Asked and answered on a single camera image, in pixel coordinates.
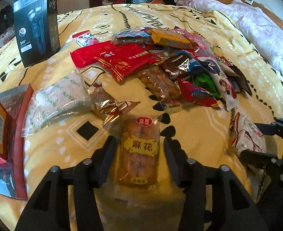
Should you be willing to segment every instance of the cardboard box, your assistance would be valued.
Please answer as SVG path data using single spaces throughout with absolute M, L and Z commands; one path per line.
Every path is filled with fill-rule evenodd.
M 58 14 L 89 8 L 89 0 L 57 0 Z
M 44 61 L 60 50 L 57 0 L 18 0 L 13 12 L 24 67 Z

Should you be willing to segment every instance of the red sticker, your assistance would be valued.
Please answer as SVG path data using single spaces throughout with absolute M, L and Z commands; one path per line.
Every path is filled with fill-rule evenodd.
M 148 127 L 152 124 L 152 119 L 148 117 L 139 117 L 136 119 L 136 122 L 143 127 Z

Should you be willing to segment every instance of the white wall outlet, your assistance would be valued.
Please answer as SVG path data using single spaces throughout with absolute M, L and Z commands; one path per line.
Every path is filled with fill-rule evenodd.
M 244 0 L 245 3 L 249 4 L 249 5 L 252 5 L 254 0 Z

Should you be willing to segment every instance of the green wrapper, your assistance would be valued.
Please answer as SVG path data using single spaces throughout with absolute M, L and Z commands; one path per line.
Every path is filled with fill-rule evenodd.
M 215 98 L 221 98 L 211 77 L 206 73 L 198 73 L 193 77 L 194 84 L 200 88 L 209 91 Z

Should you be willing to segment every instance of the yellow snack package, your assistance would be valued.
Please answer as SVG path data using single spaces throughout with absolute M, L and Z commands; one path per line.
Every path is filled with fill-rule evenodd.
M 124 122 L 116 175 L 119 185 L 148 189 L 157 183 L 159 139 L 155 119 L 132 117 Z
M 193 49 L 191 42 L 177 32 L 153 28 L 151 29 L 151 38 L 155 44 L 178 49 Z

